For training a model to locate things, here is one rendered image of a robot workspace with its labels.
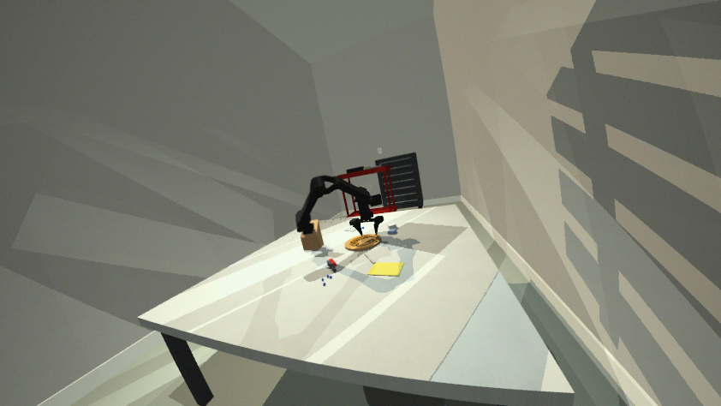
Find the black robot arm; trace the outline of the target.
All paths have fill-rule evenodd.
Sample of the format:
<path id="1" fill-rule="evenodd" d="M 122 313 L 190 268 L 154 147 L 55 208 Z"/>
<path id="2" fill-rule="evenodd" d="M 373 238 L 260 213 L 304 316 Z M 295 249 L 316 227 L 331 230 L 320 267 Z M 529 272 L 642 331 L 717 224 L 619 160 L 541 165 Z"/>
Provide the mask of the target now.
<path id="1" fill-rule="evenodd" d="M 333 184 L 328 188 L 325 188 L 325 182 L 333 182 Z M 295 215 L 297 232 L 303 232 L 303 235 L 313 233 L 314 223 L 310 223 L 310 212 L 318 198 L 322 197 L 324 194 L 331 193 L 335 189 L 340 189 L 347 194 L 353 195 L 355 197 L 354 202 L 358 203 L 359 210 L 367 209 L 369 208 L 369 205 L 382 205 L 380 194 L 371 196 L 366 188 L 356 187 L 355 185 L 344 181 L 339 176 L 316 176 L 311 179 L 310 191 L 304 202 L 302 210 L 298 211 Z"/>

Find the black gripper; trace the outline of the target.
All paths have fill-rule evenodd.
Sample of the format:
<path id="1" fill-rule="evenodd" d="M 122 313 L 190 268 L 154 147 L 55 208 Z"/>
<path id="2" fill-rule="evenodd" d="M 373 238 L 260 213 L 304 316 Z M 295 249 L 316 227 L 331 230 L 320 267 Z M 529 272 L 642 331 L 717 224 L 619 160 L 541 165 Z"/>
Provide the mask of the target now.
<path id="1" fill-rule="evenodd" d="M 358 213 L 360 214 L 360 219 L 359 218 L 351 219 L 349 221 L 349 225 L 353 225 L 353 227 L 355 227 L 358 230 L 360 235 L 363 236 L 362 230 L 361 230 L 361 223 L 374 222 L 375 224 L 373 226 L 374 226 L 375 234 L 377 235 L 378 234 L 378 226 L 379 226 L 379 224 L 381 224 L 384 221 L 384 217 L 376 216 L 375 218 L 371 218 L 372 216 L 370 214 L 370 208 L 359 210 Z"/>

